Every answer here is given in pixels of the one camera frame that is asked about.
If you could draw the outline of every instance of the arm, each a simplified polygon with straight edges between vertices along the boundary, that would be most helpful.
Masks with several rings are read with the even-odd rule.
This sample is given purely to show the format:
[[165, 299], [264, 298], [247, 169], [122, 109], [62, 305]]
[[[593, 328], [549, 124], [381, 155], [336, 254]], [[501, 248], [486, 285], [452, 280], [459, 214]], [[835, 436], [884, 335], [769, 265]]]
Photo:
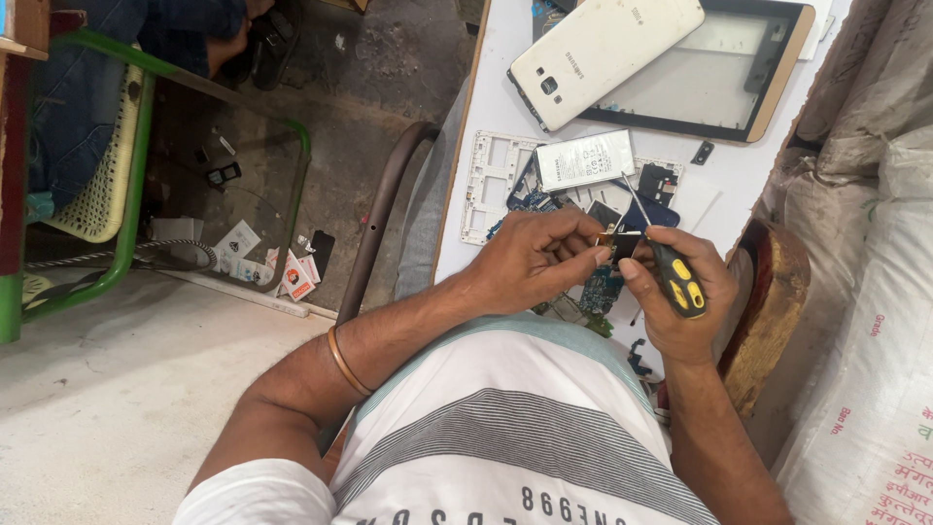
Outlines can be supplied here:
[[[452, 327], [485, 314], [511, 314], [583, 282], [604, 261], [598, 222], [579, 210], [510, 213], [462, 272], [433, 288], [343, 324], [337, 343], [356, 377], [375, 389], [415, 352]], [[262, 458], [297, 461], [323, 478], [314, 440], [363, 396], [343, 377], [327, 335], [301, 345], [243, 394], [191, 487], [233, 465]]]
[[703, 283], [706, 315], [681, 318], [649, 271], [651, 250], [639, 247], [620, 271], [645, 309], [651, 343], [663, 356], [671, 400], [674, 472], [723, 525], [792, 524], [787, 504], [732, 408], [713, 363], [711, 343], [738, 290], [716, 247], [673, 228], [652, 226], [651, 238], [688, 258]]

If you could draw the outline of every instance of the right hand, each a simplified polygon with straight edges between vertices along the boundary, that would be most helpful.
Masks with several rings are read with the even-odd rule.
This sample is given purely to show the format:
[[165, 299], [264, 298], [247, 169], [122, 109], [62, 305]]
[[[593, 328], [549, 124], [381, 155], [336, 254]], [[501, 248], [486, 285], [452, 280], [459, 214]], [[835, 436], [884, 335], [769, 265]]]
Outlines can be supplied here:
[[648, 226], [652, 240], [676, 249], [689, 261], [703, 285], [706, 314], [696, 319], [684, 319], [671, 307], [661, 285], [647, 267], [654, 267], [651, 249], [642, 244], [634, 259], [623, 259], [619, 270], [625, 284], [645, 310], [645, 328], [651, 344], [667, 362], [693, 364], [712, 363], [713, 338], [729, 312], [738, 282], [719, 257], [713, 243], [676, 228]]
[[274, 5], [275, 0], [246, 0], [246, 18], [253, 20], [264, 15]]

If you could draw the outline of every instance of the samsung logo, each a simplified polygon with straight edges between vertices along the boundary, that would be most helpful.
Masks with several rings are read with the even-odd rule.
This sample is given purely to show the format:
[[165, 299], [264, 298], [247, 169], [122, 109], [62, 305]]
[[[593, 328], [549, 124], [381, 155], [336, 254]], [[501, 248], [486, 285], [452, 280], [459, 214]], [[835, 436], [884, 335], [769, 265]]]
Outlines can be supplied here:
[[567, 60], [570, 61], [570, 65], [573, 66], [574, 73], [576, 73], [578, 77], [583, 78], [583, 72], [580, 71], [580, 66], [578, 66], [577, 61], [574, 60], [574, 55], [570, 54], [570, 51], [568, 51], [565, 56], [567, 57]]

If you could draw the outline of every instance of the phone battery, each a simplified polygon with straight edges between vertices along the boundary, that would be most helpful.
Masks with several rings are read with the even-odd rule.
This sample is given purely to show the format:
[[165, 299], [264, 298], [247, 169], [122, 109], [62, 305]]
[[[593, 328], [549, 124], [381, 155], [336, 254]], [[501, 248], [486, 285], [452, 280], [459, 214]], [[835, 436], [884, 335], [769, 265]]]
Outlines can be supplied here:
[[627, 129], [538, 146], [535, 164], [544, 192], [635, 173]]

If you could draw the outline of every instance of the forearm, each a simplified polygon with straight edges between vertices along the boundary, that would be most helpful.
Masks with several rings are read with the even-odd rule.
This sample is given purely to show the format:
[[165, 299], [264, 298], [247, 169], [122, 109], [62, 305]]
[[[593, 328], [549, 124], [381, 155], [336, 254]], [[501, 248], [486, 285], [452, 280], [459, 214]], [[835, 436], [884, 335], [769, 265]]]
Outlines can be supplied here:
[[[363, 385], [378, 388], [439, 335], [482, 315], [460, 282], [451, 277], [337, 330], [341, 355]], [[334, 362], [327, 334], [317, 336], [244, 392], [191, 487], [231, 465], [260, 458], [292, 459], [323, 478], [314, 446], [318, 431], [340, 423], [362, 400]]]
[[[375, 390], [415, 352], [482, 312], [457, 276], [353, 319], [337, 329], [341, 355]], [[246, 394], [300, 412], [324, 427], [363, 400], [334, 362], [327, 335], [305, 343], [261, 376]]]
[[716, 367], [665, 360], [674, 472], [723, 525], [793, 523]]

